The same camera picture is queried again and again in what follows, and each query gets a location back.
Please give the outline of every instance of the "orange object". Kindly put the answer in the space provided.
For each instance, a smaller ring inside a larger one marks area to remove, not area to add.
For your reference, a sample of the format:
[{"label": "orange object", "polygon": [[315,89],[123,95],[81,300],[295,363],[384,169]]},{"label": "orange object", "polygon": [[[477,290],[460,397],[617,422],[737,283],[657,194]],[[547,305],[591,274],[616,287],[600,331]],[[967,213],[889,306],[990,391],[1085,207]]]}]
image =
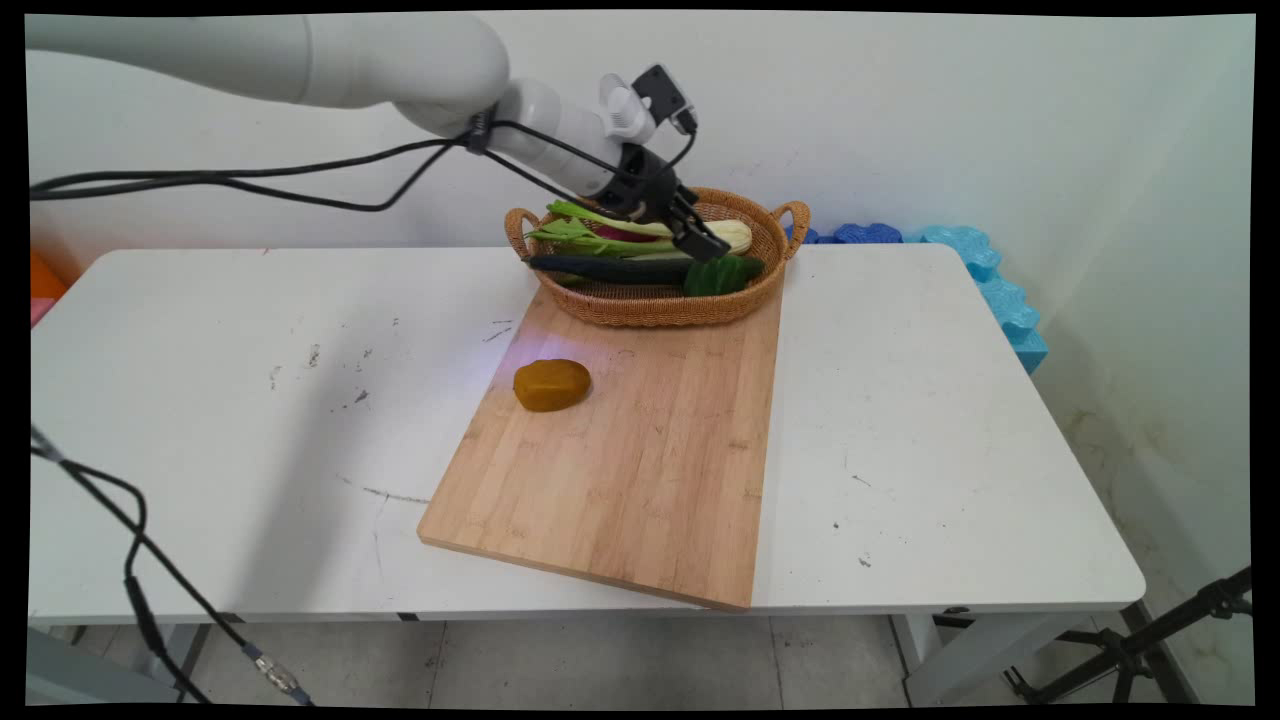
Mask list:
[{"label": "orange object", "polygon": [[45,259],[31,251],[31,296],[60,299],[67,292],[67,283],[58,279],[58,275],[49,269]]},{"label": "orange object", "polygon": [[534,413],[576,405],[590,387],[591,373],[572,360],[534,360],[516,370],[516,400]]}]

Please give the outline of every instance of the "blue foam block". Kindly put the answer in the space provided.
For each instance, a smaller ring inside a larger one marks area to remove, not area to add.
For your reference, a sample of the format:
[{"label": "blue foam block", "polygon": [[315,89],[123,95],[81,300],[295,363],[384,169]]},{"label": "blue foam block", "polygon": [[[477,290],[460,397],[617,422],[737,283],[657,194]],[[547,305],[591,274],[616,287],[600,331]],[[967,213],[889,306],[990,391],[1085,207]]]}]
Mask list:
[{"label": "blue foam block", "polygon": [[1027,305],[1027,291],[1000,277],[1000,252],[991,247],[987,233],[974,228],[925,228],[916,242],[937,242],[955,250],[964,260],[969,275],[978,283],[983,300],[1000,323],[1018,360],[1028,374],[1048,355],[1048,345],[1036,332],[1039,311]]},{"label": "blue foam block", "polygon": [[978,290],[1000,322],[1000,329],[1005,331],[1005,337],[1010,342],[1020,342],[1036,329],[1039,311],[1027,305],[1025,290],[1000,277],[1000,273],[993,274],[989,281],[978,283]]},{"label": "blue foam block", "polygon": [[884,223],[872,223],[869,227],[846,223],[836,229],[835,237],[844,245],[863,245],[868,242],[902,242],[902,233]]},{"label": "blue foam block", "polygon": [[[782,231],[782,232],[785,232],[787,234],[787,240],[791,240],[791,231],[794,231],[794,229],[795,229],[795,225],[787,225],[786,229]],[[809,245],[815,243],[818,241],[818,233],[813,228],[809,228],[804,233],[804,241],[808,242]]]},{"label": "blue foam block", "polygon": [[965,268],[973,279],[984,283],[996,275],[996,266],[1000,265],[1000,252],[991,247],[987,233],[975,228],[946,228],[931,225],[920,233],[919,242],[937,242],[950,246],[960,254]]},{"label": "blue foam block", "polygon": [[1039,366],[1041,360],[1048,355],[1048,345],[1038,332],[1032,331],[1027,333],[1027,337],[1014,343],[1014,352],[1018,355],[1018,359],[1021,360],[1023,368],[1029,375],[1036,370],[1036,368]]}]

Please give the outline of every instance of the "yellow potato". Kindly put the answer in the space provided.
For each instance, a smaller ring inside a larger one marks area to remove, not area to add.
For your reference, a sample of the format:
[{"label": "yellow potato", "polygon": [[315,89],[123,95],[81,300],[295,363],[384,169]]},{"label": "yellow potato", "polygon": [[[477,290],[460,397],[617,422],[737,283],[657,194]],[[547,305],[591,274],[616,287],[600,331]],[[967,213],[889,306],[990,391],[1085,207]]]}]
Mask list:
[{"label": "yellow potato", "polygon": [[576,405],[590,387],[591,373],[572,360],[534,360],[516,370],[516,400],[534,413]]}]

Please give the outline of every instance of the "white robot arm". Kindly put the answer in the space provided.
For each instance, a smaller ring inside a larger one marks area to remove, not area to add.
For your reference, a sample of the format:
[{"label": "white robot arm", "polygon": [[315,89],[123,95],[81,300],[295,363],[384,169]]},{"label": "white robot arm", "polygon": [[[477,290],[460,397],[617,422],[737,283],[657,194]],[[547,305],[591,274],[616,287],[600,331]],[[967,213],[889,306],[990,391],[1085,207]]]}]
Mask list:
[{"label": "white robot arm", "polygon": [[662,65],[632,85],[604,76],[603,111],[594,113],[538,81],[512,81],[502,40],[462,13],[27,15],[26,42],[261,100],[324,108],[392,102],[428,132],[452,138],[470,131],[479,138],[472,151],[502,152],[608,211],[668,224],[676,245],[695,258],[728,249],[692,211],[696,196],[643,147],[664,119],[685,135],[696,128],[692,105]]}]

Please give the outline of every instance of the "black cable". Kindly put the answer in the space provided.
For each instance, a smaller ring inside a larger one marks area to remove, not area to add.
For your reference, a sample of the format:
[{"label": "black cable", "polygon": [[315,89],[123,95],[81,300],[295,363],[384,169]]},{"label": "black cable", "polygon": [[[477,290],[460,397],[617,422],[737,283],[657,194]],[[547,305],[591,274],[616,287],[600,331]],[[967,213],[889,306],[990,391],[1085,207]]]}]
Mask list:
[{"label": "black cable", "polygon": [[[73,470],[79,470],[81,468],[84,468],[79,462],[76,462],[74,460],[67,460],[67,459],[59,460],[59,459],[55,459],[55,457],[50,456],[47,454],[47,451],[42,451],[41,448],[37,448],[37,447],[32,447],[31,448],[31,454],[36,455],[36,456],[40,456],[40,457],[44,457],[45,460],[49,460],[49,461],[51,461],[51,462],[54,462],[56,465],[60,465],[64,470],[67,470],[68,473],[72,473],[72,477],[76,477],[76,474],[74,474]],[[124,482],[124,480],[122,480],[119,478],[108,475],[106,473],[102,473],[101,470],[93,470],[93,474],[95,474],[95,477],[97,477],[97,478],[100,478],[100,479],[102,479],[102,480],[105,480],[105,482],[108,482],[108,483],[110,483],[113,486],[116,486],[116,487],[120,487],[120,488],[124,488],[124,489],[131,489],[132,488],[132,491],[134,491],[134,492],[137,491],[137,488],[134,488],[129,483],[127,483],[127,482]],[[230,637],[232,641],[238,647],[244,647],[244,644],[246,644],[247,641],[239,633],[237,633],[236,628],[232,628],[230,624],[227,623],[227,620],[224,620],[221,618],[221,615],[216,610],[214,610],[214,606],[210,605],[209,601],[205,600],[205,596],[200,594],[200,591],[197,591],[195,588],[195,585],[192,585],[191,582],[187,579],[187,577],[183,575],[182,571],[178,570],[177,566],[174,566],[173,561],[169,560],[169,556],[165,555],[164,551],[160,550],[160,547],[156,546],[156,543],[151,541],[151,537],[147,536],[145,532],[142,532],[142,529],[138,528],[133,523],[133,520],[131,520],[129,516],[125,515],[119,509],[119,506],[116,506],[114,502],[111,502],[111,498],[109,498],[105,495],[102,495],[102,491],[100,491],[96,487],[93,487],[93,484],[90,483],[88,480],[84,480],[82,484],[84,486],[84,489],[87,489],[90,492],[90,495],[93,496],[95,500],[97,500],[100,503],[105,505],[106,509],[111,512],[111,515],[115,515],[116,520],[119,520],[120,523],[123,523],[124,527],[127,527],[131,530],[133,530],[134,538],[140,539],[142,542],[142,544],[146,546],[146,548],[151,551],[151,555],[155,556],[155,559],[157,561],[160,561],[160,565],[163,565],[164,569],[169,571],[169,574],[173,577],[173,579],[177,580],[179,585],[182,585],[182,589],[187,591],[187,594],[189,594],[192,597],[192,600],[195,600],[196,603],[200,605],[200,607],[205,611],[205,614],[209,615],[210,618],[212,618],[214,623],[216,623],[218,626],[221,628],[223,632],[227,633],[227,635]]]},{"label": "black cable", "polygon": [[[497,127],[509,127],[509,128],[517,129],[517,131],[524,132],[524,133],[526,133],[526,135],[529,135],[531,137],[541,140],[543,142],[548,142],[550,145],[554,145],[556,147],[559,147],[559,149],[562,149],[562,150],[564,150],[567,152],[571,152],[571,154],[573,154],[573,155],[576,155],[576,156],[579,156],[579,158],[581,158],[581,159],[584,159],[584,160],[594,164],[594,165],[596,165],[599,168],[603,168],[603,169],[605,169],[605,170],[608,170],[611,173],[614,173],[614,174],[618,174],[618,176],[623,176],[623,177],[628,177],[628,178],[639,178],[639,176],[636,176],[634,173],[622,170],[620,168],[614,168],[613,165],[605,163],[604,160],[600,160],[599,158],[595,158],[595,156],[590,155],[589,152],[584,152],[582,150],[579,150],[577,147],[573,147],[572,145],[568,145],[567,142],[563,142],[563,141],[561,141],[561,140],[558,140],[556,137],[552,137],[549,135],[539,132],[539,131],[536,131],[534,128],[530,128],[530,127],[524,126],[521,123],[517,123],[515,120],[497,120],[495,123],[493,123],[493,127],[495,127],[495,128]],[[428,141],[421,141],[421,142],[411,142],[408,145],[401,145],[398,147],[392,147],[389,150],[384,150],[381,152],[375,152],[372,155],[364,155],[364,156],[360,156],[360,158],[349,158],[349,159],[346,159],[346,160],[330,160],[328,163],[314,163],[314,164],[310,164],[310,165],[294,165],[294,167],[289,167],[289,168],[261,168],[261,169],[242,169],[242,170],[108,170],[108,172],[93,172],[93,173],[77,173],[77,174],[72,174],[72,176],[63,176],[60,178],[47,179],[47,181],[44,181],[44,182],[40,182],[40,183],[36,183],[36,184],[31,186],[28,188],[28,200],[29,201],[76,200],[76,199],[83,199],[83,197],[105,197],[105,196],[110,196],[110,195],[123,195],[123,193],[128,193],[128,192],[142,192],[142,191],[147,191],[147,190],[160,190],[160,188],[165,188],[165,187],[182,187],[182,186],[191,186],[191,184],[214,184],[214,186],[230,187],[230,188],[236,188],[236,190],[243,190],[246,192],[252,192],[255,195],[265,195],[268,197],[276,197],[276,199],[280,199],[280,200],[292,200],[292,201],[296,201],[296,202],[306,202],[306,204],[311,204],[311,205],[323,205],[323,206],[326,206],[326,208],[337,208],[337,209],[340,209],[340,210],[356,210],[356,211],[362,211],[362,213],[380,213],[383,210],[387,210],[392,205],[394,205],[408,191],[408,188],[412,187],[415,182],[417,182],[417,179],[422,176],[422,173],[425,173],[428,170],[428,168],[430,168],[436,160],[440,159],[440,156],[443,156],[445,152],[448,152],[452,147],[454,147],[457,145],[465,143],[466,142],[466,137],[467,137],[467,133],[463,133],[463,135],[460,135],[458,137],[454,137],[452,140],[428,140]],[[696,132],[691,132],[690,136],[689,136],[689,142],[685,143],[684,150],[681,150],[680,154],[677,154],[675,158],[672,158],[671,160],[668,160],[662,167],[662,169],[658,170],[657,174],[649,176],[646,179],[644,179],[643,184],[640,186],[640,191],[639,192],[643,192],[644,188],[649,183],[654,182],[654,179],[657,179],[658,177],[660,177],[662,174],[664,174],[667,170],[675,168],[676,164],[680,163],[680,160],[682,160],[685,158],[685,155],[687,155],[689,151],[692,149],[694,140],[696,137],[698,137],[698,133]],[[332,170],[332,169],[338,169],[338,168],[349,168],[349,167],[353,167],[353,165],[364,165],[364,164],[369,164],[369,163],[375,163],[378,160],[384,160],[387,158],[392,158],[392,156],[399,155],[402,152],[408,152],[411,150],[419,150],[419,149],[424,149],[424,147],[436,147],[436,146],[439,147],[439,150],[436,150],[430,158],[428,158],[417,168],[417,170],[415,170],[413,174],[411,174],[408,177],[408,179],[406,179],[399,186],[399,188],[388,200],[385,200],[383,202],[379,202],[379,204],[348,202],[346,200],[333,200],[333,199],[329,199],[329,197],[319,197],[319,196],[314,196],[314,195],[302,195],[302,193],[297,193],[297,192],[289,192],[289,191],[285,191],[285,190],[276,190],[274,187],[265,187],[265,186],[253,184],[253,183],[248,183],[248,182],[243,182],[243,181],[236,179],[236,178],[242,178],[242,177],[255,177],[255,178],[257,178],[257,177],[296,176],[296,174],[305,174],[305,173],[316,173],[316,172],[323,172],[323,170]],[[561,197],[562,200],[572,202],[573,205],[577,205],[579,208],[584,208],[586,210],[591,210],[593,213],[598,213],[598,214],[604,215],[604,217],[607,217],[609,219],[613,219],[613,220],[621,220],[621,222],[628,222],[630,220],[630,218],[626,218],[626,217],[623,217],[621,214],[613,213],[613,211],[611,211],[608,209],[588,206],[586,204],[581,202],[579,199],[576,199],[576,197],[573,197],[573,196],[571,196],[571,195],[568,195],[568,193],[566,193],[566,192],[556,188],[554,186],[547,183],[545,181],[539,179],[538,177],[535,177],[535,176],[525,172],[524,169],[521,169],[521,168],[511,164],[511,163],[508,163],[506,159],[499,158],[498,155],[495,155],[495,154],[493,154],[490,151],[486,151],[485,155],[488,155],[489,158],[497,160],[499,164],[502,164],[508,170],[512,170],[513,173],[518,174],[520,177],[527,179],[529,182],[532,182],[538,187],[540,187],[540,188],[543,188],[543,190],[545,190],[548,192],[552,192],[557,197]],[[72,190],[60,190],[60,188],[64,188],[64,187],[72,186],[72,184],[83,184],[83,183],[90,183],[90,182],[108,182],[108,181],[127,181],[127,179],[132,179],[132,181],[137,181],[137,182],[116,182],[114,184],[109,184],[109,186],[105,186],[105,187],[88,187],[88,188],[78,188],[78,190],[76,190],[76,188],[72,188]]]},{"label": "black cable", "polygon": [[582,150],[579,150],[577,147],[573,147],[572,145],[564,142],[563,140],[559,140],[557,137],[552,137],[552,136],[549,136],[549,135],[547,135],[544,132],[539,132],[539,131],[536,131],[536,129],[534,129],[534,128],[531,128],[529,126],[524,126],[521,123],[517,123],[516,120],[494,120],[494,123],[493,123],[492,127],[494,127],[494,128],[515,128],[515,129],[518,129],[520,132],[522,132],[525,135],[536,137],[538,140],[541,140],[543,142],[547,142],[549,145],[554,145],[556,147],[559,147],[561,150],[563,150],[566,152],[570,152],[572,155],[577,155],[579,158],[586,160],[588,163],[593,164],[593,165],[595,165],[598,168],[609,170],[611,173],[614,173],[614,174],[618,174],[618,176],[626,176],[626,177],[630,177],[632,179],[640,179],[640,177],[636,176],[636,174],[634,174],[634,173],[628,173],[628,172],[622,170],[620,168],[614,168],[613,165],[605,163],[604,160],[600,160],[599,158],[596,158],[595,155],[591,155],[590,152],[584,152]]},{"label": "black cable", "polygon": [[74,176],[63,176],[60,178],[38,182],[31,186],[31,190],[46,191],[46,190],[56,190],[59,187],[68,184],[81,184],[86,182],[104,182],[115,179],[152,179],[152,178],[166,178],[178,176],[221,176],[228,178],[269,178],[280,176],[301,176],[306,173],[334,170],[338,168],[366,165],[369,163],[376,163],[378,160],[385,160],[387,158],[394,158],[396,155],[410,152],[412,150],[420,150],[422,147],[435,147],[439,145],[451,145],[456,142],[457,138],[425,140],[421,142],[410,142],[407,145],[392,147],[390,150],[383,150],[381,152],[374,152],[372,155],[364,155],[360,158],[351,158],[347,160],[332,160],[328,163],[314,163],[310,165],[293,165],[289,168],[259,168],[250,170],[110,170],[110,172],[96,172],[96,173],[78,173]]},{"label": "black cable", "polygon": [[[35,190],[35,187],[33,187],[29,191],[29,193],[28,193],[28,199],[32,200],[32,201],[74,200],[74,199],[81,199],[81,197],[102,197],[102,196],[108,196],[108,195],[120,195],[120,193],[125,193],[125,192],[141,192],[141,191],[145,191],[145,190],[159,190],[159,188],[163,188],[163,187],[179,187],[179,186],[187,186],[187,184],[218,184],[218,186],[224,186],[224,187],[233,187],[236,190],[243,190],[246,192],[252,192],[255,195],[266,195],[266,196],[270,196],[270,197],[278,197],[278,199],[282,199],[282,200],[293,200],[293,201],[297,201],[297,202],[307,202],[307,204],[312,204],[312,205],[324,205],[324,206],[328,206],[328,208],[338,208],[338,209],[342,209],[342,210],[357,210],[357,211],[362,211],[362,213],[380,213],[380,211],[390,208],[392,205],[394,205],[408,191],[408,188],[412,187],[415,182],[417,182],[417,178],[420,178],[422,176],[422,173],[426,172],[428,168],[430,168],[436,160],[440,159],[442,155],[444,155],[445,152],[448,152],[452,147],[457,146],[460,143],[460,141],[461,141],[461,136],[458,138],[445,140],[445,141],[428,141],[428,142],[431,142],[433,145],[439,145],[440,149],[436,150],[430,158],[428,158],[426,161],[424,161],[413,172],[413,174],[411,174],[408,177],[408,179],[406,179],[399,186],[399,188],[388,200],[385,200],[383,202],[379,202],[379,204],[375,204],[375,205],[360,204],[360,202],[347,202],[344,200],[332,200],[332,199],[328,199],[328,197],[317,197],[317,196],[314,196],[314,195],[301,195],[301,193],[297,193],[297,192],[288,192],[288,191],[284,191],[284,190],[276,190],[274,187],[265,187],[265,186],[260,186],[260,184],[253,184],[253,183],[238,181],[234,177],[232,177],[233,174],[244,174],[244,173],[256,173],[252,177],[271,177],[273,174],[302,174],[302,173],[308,173],[308,172],[319,172],[321,169],[332,169],[332,168],[337,168],[337,167],[347,167],[348,164],[371,163],[374,160],[370,160],[369,158],[375,158],[375,156],[371,156],[371,155],[365,156],[365,158],[357,158],[357,159],[353,159],[353,160],[334,160],[334,161],[330,161],[330,163],[321,163],[319,165],[310,165],[310,167],[308,165],[302,165],[302,167],[297,167],[297,168],[276,168],[276,169],[265,169],[265,170],[198,170],[196,173],[192,173],[192,172],[180,172],[180,170],[160,170],[159,172],[160,174],[151,174],[150,179],[142,179],[140,182],[131,182],[131,183],[116,183],[116,184],[110,184],[110,186],[106,186],[106,187],[92,187],[92,188],[82,188],[82,190],[47,190],[47,191]],[[399,149],[388,150],[388,151],[384,151],[381,154],[378,154],[379,156],[375,158],[375,159],[381,159],[381,156],[390,156],[390,155],[387,155],[388,152],[392,154],[392,155],[394,155],[394,154],[397,154],[397,151],[404,151],[404,150],[399,150]],[[122,173],[133,173],[133,170],[122,172]],[[79,177],[83,178],[86,176],[96,176],[96,179],[104,179],[102,176],[108,176],[108,174],[120,174],[120,173],[82,173]],[[46,181],[45,183],[41,183],[41,184],[60,187],[63,184],[68,184],[67,181],[68,181],[68,178],[55,178],[52,181]],[[92,181],[81,179],[78,182],[92,182]]]},{"label": "black cable", "polygon": [[[115,515],[115,518],[122,524],[124,524],[124,527],[133,530],[134,542],[141,542],[141,544],[145,544],[147,550],[151,551],[151,555],[160,561],[160,564],[165,568],[165,570],[169,571],[169,575],[172,575],[173,579],[177,580],[178,584],[180,584],[182,588],[186,589],[187,593],[196,600],[196,602],[205,610],[205,612],[214,620],[214,623],[219,628],[221,628],[221,630],[227,633],[227,635],[232,638],[232,641],[241,648],[241,652],[248,656],[250,660],[253,660],[255,666],[257,666],[259,670],[261,670],[264,674],[268,675],[268,679],[271,682],[273,685],[282,689],[282,692],[285,692],[285,694],[288,694],[289,697],[293,697],[296,701],[298,701],[300,705],[315,707],[315,702],[311,701],[311,697],[298,685],[297,679],[294,679],[292,674],[284,670],[283,666],[276,665],[274,661],[269,662],[266,666],[261,666],[257,664],[257,660],[262,657],[262,651],[251,644],[250,642],[247,642],[243,637],[241,637],[241,634],[237,633],[236,629],[232,628],[230,624],[227,623],[227,620],[220,614],[218,614],[218,611],[214,610],[212,605],[209,603],[205,596],[200,594],[200,591],[197,591],[195,585],[192,585],[191,582],[187,580],[187,578],[173,565],[173,561],[170,561],[169,557],[155,544],[155,542],[151,541],[151,538],[146,534],[141,521],[133,523],[129,519],[129,516],[125,515],[124,511],[120,510],[120,507],[111,501],[111,498],[106,497],[106,495],[104,495],[102,491],[95,487],[93,483],[88,482],[88,479],[86,479],[84,475],[92,475],[106,483],[110,483],[113,486],[128,491],[138,501],[140,514],[145,514],[146,501],[143,500],[142,492],[138,491],[138,488],[133,487],[132,484],[116,477],[109,475],[101,470],[63,457],[61,454],[58,452],[58,448],[55,448],[52,443],[49,442],[49,439],[45,438],[40,433],[40,430],[36,429],[35,425],[32,425],[31,428],[31,437],[38,445],[44,446],[44,447],[32,446],[31,454],[59,465],[63,470],[70,474],[77,483],[79,483],[86,491],[88,491],[88,493],[92,495],[95,500],[97,500],[113,515]],[[178,679],[178,682],[183,685],[183,688],[187,692],[191,693],[192,697],[195,697],[200,702],[210,702],[209,698],[200,692],[200,688],[195,687],[195,684],[191,683],[191,679],[187,678],[187,675],[182,671],[182,667],[179,667],[177,662],[174,662],[173,659],[169,656],[168,650],[164,646],[164,638],[160,637],[155,616],[151,614],[151,609],[147,606],[146,596],[142,592],[142,587],[138,584],[137,578],[133,575],[132,559],[127,560],[125,562],[124,587],[125,592],[129,596],[129,602],[133,606],[133,614],[138,620],[138,629],[142,632],[143,639],[147,641],[147,647],[160,659],[160,661],[165,665],[169,673],[173,674],[175,679]],[[287,685],[282,685],[280,684],[282,680],[285,680]],[[292,689],[285,691],[284,687],[292,687]]]},{"label": "black cable", "polygon": [[[32,428],[32,436],[37,437],[35,428]],[[52,448],[52,446],[49,443],[47,439],[44,438],[44,436],[38,436],[38,438],[41,443],[49,447],[49,450],[41,451],[40,448],[32,447],[31,448],[32,455],[38,455],[45,460],[55,461],[63,470],[67,471],[67,474],[72,477],[72,479],[79,483],[81,487],[87,489],[90,495],[92,495],[99,502],[105,505],[116,518],[119,518],[120,521],[125,523],[125,525],[132,525],[132,523],[128,521],[128,516],[124,514],[124,511],[120,510],[120,507],[115,505],[115,502],[113,502],[111,498],[106,497],[102,493],[102,491],[93,487],[93,483],[88,482],[88,479],[84,478],[84,475],[87,474],[92,474],[95,477],[104,477],[105,473],[99,473],[97,470],[86,473],[81,469],[82,465],[79,462],[74,462],[67,459],[54,460],[54,457],[50,456],[50,452],[56,452],[56,450]],[[108,482],[111,482],[111,484],[118,484],[119,487],[123,487],[124,489],[129,491],[129,493],[133,495],[134,500],[137,500],[138,502],[138,523],[137,525],[133,525],[134,530],[133,546],[129,548],[129,556],[124,562],[124,585],[125,591],[129,594],[129,602],[133,605],[134,616],[138,620],[138,629],[142,633],[143,638],[147,639],[147,647],[151,650],[151,652],[156,655],[156,657],[160,659],[160,662],[165,666],[169,674],[173,675],[178,685],[180,685],[182,689],[184,689],[186,692],[191,693],[191,697],[196,698],[197,702],[209,703],[210,702],[209,697],[206,697],[205,693],[202,693],[200,688],[197,688],[196,684],[191,682],[191,678],[188,678],[187,674],[182,671],[182,667],[179,667],[178,664],[174,662],[173,657],[169,655],[169,650],[164,646],[164,639],[160,637],[160,629],[155,624],[155,618],[151,616],[150,610],[147,610],[146,607],[146,598],[142,597],[141,594],[142,588],[138,585],[137,578],[134,578],[133,575],[133,569],[132,569],[133,557],[137,555],[137,547],[140,544],[138,538],[142,537],[143,528],[146,525],[146,501],[142,498],[142,493],[133,486],[123,480],[118,480],[116,478],[109,478]]]}]

